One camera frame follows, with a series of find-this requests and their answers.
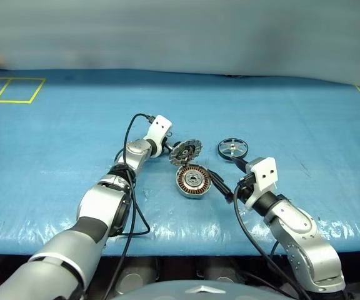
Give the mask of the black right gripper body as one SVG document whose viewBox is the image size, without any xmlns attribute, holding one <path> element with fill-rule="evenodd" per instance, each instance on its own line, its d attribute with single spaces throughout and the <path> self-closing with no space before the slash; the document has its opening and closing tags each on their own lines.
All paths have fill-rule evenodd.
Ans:
<svg viewBox="0 0 360 300">
<path fill-rule="evenodd" d="M 254 192 L 254 184 L 256 183 L 256 178 L 254 174 L 247 174 L 240 179 L 237 184 L 237 193 L 236 197 L 243 204 L 251 197 Z"/>
</svg>

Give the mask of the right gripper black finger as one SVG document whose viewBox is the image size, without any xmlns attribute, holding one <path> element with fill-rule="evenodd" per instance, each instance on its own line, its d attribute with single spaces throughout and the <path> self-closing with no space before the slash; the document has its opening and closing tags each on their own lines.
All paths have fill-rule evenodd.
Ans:
<svg viewBox="0 0 360 300">
<path fill-rule="evenodd" d="M 215 186 L 215 188 L 224 196 L 226 202 L 233 202 L 233 192 L 230 188 L 224 183 L 224 179 L 216 172 L 208 169 L 209 177 L 211 178 L 211 182 Z"/>
<path fill-rule="evenodd" d="M 238 169 L 240 169 L 242 172 L 247 172 L 247 165 L 248 162 L 245 161 L 243 158 L 240 157 L 232 157 L 232 161 L 237 166 Z"/>
</svg>

